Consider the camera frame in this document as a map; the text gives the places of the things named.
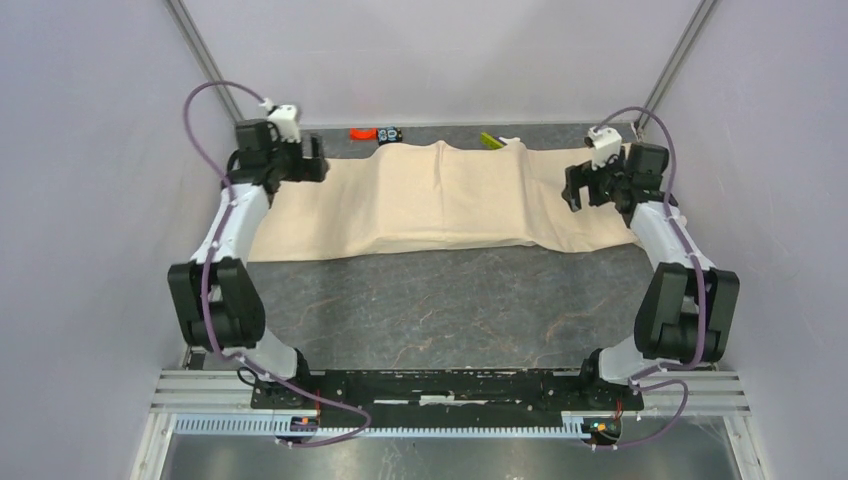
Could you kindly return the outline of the green white brush tool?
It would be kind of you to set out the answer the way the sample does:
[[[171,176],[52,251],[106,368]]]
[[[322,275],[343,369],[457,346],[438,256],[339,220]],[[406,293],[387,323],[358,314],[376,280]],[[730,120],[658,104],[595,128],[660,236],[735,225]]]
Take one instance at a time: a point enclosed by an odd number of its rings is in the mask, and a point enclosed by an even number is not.
[[[480,143],[487,149],[498,150],[507,146],[521,143],[520,137],[504,137],[482,132],[480,134]]]

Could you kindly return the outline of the beige cloth wrap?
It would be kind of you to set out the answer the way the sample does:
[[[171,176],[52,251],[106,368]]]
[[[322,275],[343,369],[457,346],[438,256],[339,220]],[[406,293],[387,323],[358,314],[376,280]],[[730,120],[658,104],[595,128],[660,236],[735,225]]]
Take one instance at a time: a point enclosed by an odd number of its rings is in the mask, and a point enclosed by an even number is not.
[[[320,183],[285,183],[262,221],[253,262],[533,246],[585,253],[632,244],[611,205],[572,212],[565,170],[584,148],[463,150],[439,141],[390,144],[333,159]]]

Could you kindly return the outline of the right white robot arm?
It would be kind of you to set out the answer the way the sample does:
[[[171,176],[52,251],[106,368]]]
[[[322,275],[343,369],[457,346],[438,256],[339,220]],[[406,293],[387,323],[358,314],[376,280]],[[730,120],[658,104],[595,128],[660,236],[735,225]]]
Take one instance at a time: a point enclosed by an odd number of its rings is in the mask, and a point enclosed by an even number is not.
[[[738,275],[718,268],[687,232],[676,198],[663,190],[672,165],[662,146],[586,138],[590,160],[565,171],[563,199],[573,212],[611,204],[637,237],[653,276],[633,333],[597,349],[581,365],[577,392],[591,408],[612,401],[618,387],[637,387],[661,371],[693,370],[726,352],[740,292]]]

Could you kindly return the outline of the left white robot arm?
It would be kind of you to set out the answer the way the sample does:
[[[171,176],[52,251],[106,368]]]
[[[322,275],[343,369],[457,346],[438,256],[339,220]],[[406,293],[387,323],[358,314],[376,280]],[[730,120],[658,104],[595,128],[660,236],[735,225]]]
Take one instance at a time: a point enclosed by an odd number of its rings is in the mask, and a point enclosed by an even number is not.
[[[172,265],[167,282],[180,331],[201,347],[254,376],[262,394],[290,407],[316,399],[304,355],[267,327],[246,259],[263,219],[285,182],[322,182],[329,170],[321,140],[305,155],[295,118],[270,115],[235,126],[236,150],[224,169],[220,204],[207,236],[189,261]]]

